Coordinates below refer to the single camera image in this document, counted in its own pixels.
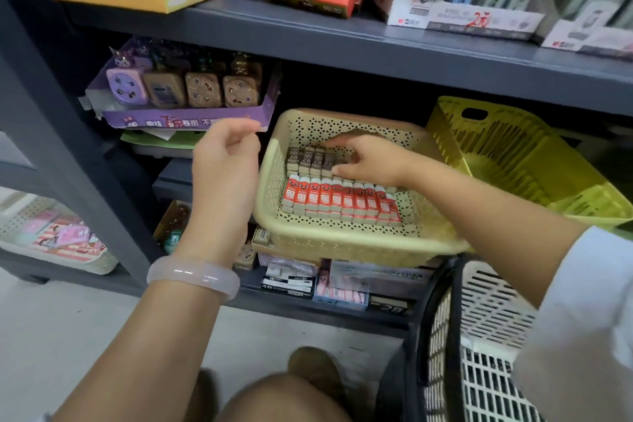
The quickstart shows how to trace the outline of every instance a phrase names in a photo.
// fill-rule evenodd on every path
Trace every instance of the hand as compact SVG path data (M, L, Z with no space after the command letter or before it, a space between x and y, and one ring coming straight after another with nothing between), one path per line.
M334 175L385 187L407 185L407 168L418 156L379 135L340 134L323 145L354 149L351 162L334 166Z
M175 256L232 266L255 206L259 127L250 119L222 119L196 144L193 208Z

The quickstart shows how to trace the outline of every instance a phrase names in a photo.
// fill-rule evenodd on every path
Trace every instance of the bracelet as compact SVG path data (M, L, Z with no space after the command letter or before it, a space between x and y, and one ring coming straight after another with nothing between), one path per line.
M147 283L154 280L176 280L217 290L226 294L225 302L233 300L239 290L239 277L232 270L173 256L161 257L152 264Z

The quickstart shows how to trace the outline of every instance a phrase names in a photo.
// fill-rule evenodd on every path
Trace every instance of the floor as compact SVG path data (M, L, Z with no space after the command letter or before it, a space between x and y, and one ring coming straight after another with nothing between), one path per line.
M64 282L22 282L0 269L0 420L31 422L54 412L137 301ZM336 356L356 405L367 407L400 342L222 307L204 366L214 370L224 404L249 382L283 371L297 347L320 347ZM366 408L361 418L370 411Z

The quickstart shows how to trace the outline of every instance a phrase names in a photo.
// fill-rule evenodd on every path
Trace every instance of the yellow-green basket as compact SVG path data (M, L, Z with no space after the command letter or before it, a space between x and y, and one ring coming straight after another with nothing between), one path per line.
M355 128L378 132L408 150L442 160L430 135L414 124L320 110L284 112L261 163L254 211L257 223L271 232L275 250L298 259L337 258L400 267L419 266L431 257L467 250L468 244L456 236L455 228L413 191L396 194L403 227L314 219L281 211L280 201L287 181L288 147L318 145ZM453 152L459 156L455 141L453 145ZM350 154L349 150L338 150L342 158Z
M441 97L427 130L448 164L511 194L607 230L633 219L631 203L525 110Z

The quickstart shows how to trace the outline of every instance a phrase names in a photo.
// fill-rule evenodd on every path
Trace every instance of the white sleeve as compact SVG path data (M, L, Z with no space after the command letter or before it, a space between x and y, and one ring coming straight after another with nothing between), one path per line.
M548 422L633 421L633 242L597 227L552 281L513 379Z

